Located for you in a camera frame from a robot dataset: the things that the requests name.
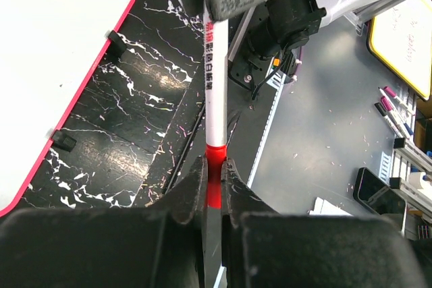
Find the pink framed whiteboard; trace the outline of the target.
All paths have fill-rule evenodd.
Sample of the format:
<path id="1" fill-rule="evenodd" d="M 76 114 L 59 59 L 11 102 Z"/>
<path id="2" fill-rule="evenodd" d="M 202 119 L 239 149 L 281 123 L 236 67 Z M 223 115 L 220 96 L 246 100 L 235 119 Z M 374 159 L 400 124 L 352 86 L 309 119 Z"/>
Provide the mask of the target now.
<path id="1" fill-rule="evenodd" d="M 135 0 L 1 0 L 1 214 L 19 202 Z"/>

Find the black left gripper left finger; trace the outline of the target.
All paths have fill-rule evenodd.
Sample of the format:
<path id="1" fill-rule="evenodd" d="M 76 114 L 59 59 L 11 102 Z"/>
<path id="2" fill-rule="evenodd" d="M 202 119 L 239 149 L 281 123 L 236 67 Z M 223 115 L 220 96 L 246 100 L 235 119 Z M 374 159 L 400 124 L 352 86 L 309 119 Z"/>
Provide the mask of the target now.
<path id="1" fill-rule="evenodd" d="M 1 224 L 2 287 L 204 287 L 207 160 L 144 208 L 20 209 Z"/>

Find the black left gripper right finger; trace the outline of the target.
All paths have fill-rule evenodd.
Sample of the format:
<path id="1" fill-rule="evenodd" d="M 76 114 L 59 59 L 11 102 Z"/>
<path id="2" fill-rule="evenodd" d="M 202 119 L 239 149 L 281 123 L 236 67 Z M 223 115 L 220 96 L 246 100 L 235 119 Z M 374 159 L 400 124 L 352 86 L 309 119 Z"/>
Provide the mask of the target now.
<path id="1" fill-rule="evenodd" d="M 431 242 L 382 217 L 279 214 L 224 162 L 222 264 L 228 287 L 430 287 Z"/>

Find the red marker cap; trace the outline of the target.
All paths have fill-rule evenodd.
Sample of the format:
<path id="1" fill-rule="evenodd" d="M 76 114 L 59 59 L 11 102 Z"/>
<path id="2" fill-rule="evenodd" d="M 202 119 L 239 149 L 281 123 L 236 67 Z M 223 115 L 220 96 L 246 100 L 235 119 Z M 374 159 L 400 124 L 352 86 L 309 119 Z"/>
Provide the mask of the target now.
<path id="1" fill-rule="evenodd" d="M 227 146 L 207 145 L 205 156 L 208 166 L 207 203 L 211 208 L 221 208 L 221 170 L 227 158 Z"/>

